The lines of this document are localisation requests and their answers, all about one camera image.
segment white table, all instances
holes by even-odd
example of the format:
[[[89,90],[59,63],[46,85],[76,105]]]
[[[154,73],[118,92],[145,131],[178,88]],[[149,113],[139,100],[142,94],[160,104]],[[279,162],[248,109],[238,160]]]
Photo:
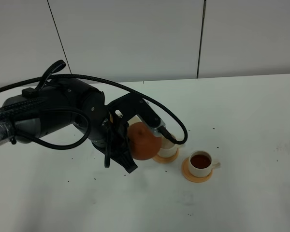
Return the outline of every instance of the white table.
[[[179,158],[136,161],[139,168],[127,174],[115,162],[105,169],[90,141],[68,151],[5,144],[0,232],[290,232],[290,74],[125,85],[160,101],[186,125]],[[107,103],[125,94],[94,86]],[[20,90],[0,94],[0,106]],[[80,137],[69,126],[45,140],[69,144]],[[200,184],[180,172],[195,150],[221,161]]]

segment tea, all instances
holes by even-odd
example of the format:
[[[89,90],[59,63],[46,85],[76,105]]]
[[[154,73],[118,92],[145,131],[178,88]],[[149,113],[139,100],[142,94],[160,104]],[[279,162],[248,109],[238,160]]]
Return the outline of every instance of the tea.
[[[195,168],[207,168],[211,164],[211,160],[205,155],[196,155],[191,158],[191,164]]]

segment orange coaster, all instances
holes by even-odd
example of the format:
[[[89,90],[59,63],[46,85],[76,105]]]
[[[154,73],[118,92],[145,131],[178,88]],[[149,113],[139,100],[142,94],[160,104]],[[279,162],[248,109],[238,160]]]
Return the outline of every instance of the orange coaster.
[[[177,149],[175,155],[171,157],[164,158],[159,155],[156,155],[152,159],[156,161],[157,163],[171,163],[178,157],[178,154],[179,154],[179,149]]]
[[[188,181],[195,182],[195,183],[201,183],[201,182],[204,182],[204,181],[208,180],[209,178],[211,178],[211,176],[213,174],[213,170],[206,177],[195,177],[194,175],[192,175],[188,169],[188,159],[189,158],[186,158],[182,163],[182,174]]]

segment cable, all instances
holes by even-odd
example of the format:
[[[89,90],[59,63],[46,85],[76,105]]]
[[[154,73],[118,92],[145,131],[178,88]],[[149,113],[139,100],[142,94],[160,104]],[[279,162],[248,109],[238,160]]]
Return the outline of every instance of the cable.
[[[22,136],[25,139],[28,139],[32,142],[35,142],[37,144],[40,144],[42,146],[51,148],[51,149],[55,149],[55,150],[68,150],[68,149],[72,149],[75,148],[77,146],[79,146],[80,144],[82,144],[89,136],[90,132],[91,132],[91,123],[90,123],[90,118],[81,110],[77,109],[77,108],[72,108],[72,107],[65,107],[65,108],[57,108],[57,109],[46,109],[46,110],[41,110],[39,113],[51,113],[51,112],[71,112],[71,113],[75,113],[78,114],[80,116],[82,116],[86,122],[87,122],[87,131],[84,134],[84,136],[78,140],[77,142],[75,142],[74,144],[70,144],[70,145],[55,145],[55,144],[50,144],[48,142],[45,142],[41,139],[38,139],[24,131],[20,131],[17,130],[16,131],[16,135],[18,136]]]
[[[116,82],[113,82],[113,81],[109,81],[109,80],[105,80],[105,79],[98,78],[98,77],[93,77],[93,76],[85,76],[85,75],[77,75],[77,74],[56,74],[56,75],[51,75],[49,77],[49,79],[58,79],[58,78],[78,78],[78,79],[91,80],[91,81],[101,82],[101,83],[105,83],[105,84],[108,84],[108,85],[111,85],[111,86],[115,86],[117,88],[121,88],[121,89],[123,89],[125,91],[128,91],[130,93],[138,94],[142,98],[154,103],[155,105],[160,107],[162,110],[164,110],[166,113],[168,113],[168,115],[170,115],[179,124],[179,126],[182,128],[182,130],[184,132],[184,139],[182,141],[178,141],[178,140],[174,139],[173,137],[168,138],[172,143],[181,145],[181,144],[184,144],[187,141],[187,139],[188,139],[187,129],[186,129],[185,125],[179,120],[179,118],[176,117],[175,114],[173,114],[167,107],[162,105],[160,102],[152,99],[151,97],[146,96],[143,93],[140,93],[140,92],[138,92],[138,91],[136,91],[136,90],[134,90],[132,88],[126,87],[126,86],[121,85],[119,83],[116,83]],[[10,89],[15,88],[15,87],[20,87],[20,86],[28,85],[28,84],[31,84],[31,83],[34,83],[34,82],[38,82],[38,81],[40,81],[40,79],[41,79],[41,77],[36,77],[36,78],[29,79],[29,80],[21,81],[21,82],[18,82],[18,83],[14,83],[14,84],[11,84],[11,85],[8,85],[8,86],[5,86],[5,87],[1,87],[0,88],[0,93],[4,92],[6,90],[10,90]]]
[[[53,63],[43,74],[43,76],[40,79],[40,82],[36,86],[36,90],[41,90],[45,86],[48,78],[54,74],[58,73],[59,71],[63,70],[64,67],[66,67],[66,63],[63,60],[58,60],[55,63]]]
[[[0,121],[8,117],[13,117],[17,114],[32,110],[38,105],[42,104],[45,98],[37,98],[33,100],[21,101],[11,105],[3,106],[0,108]]]

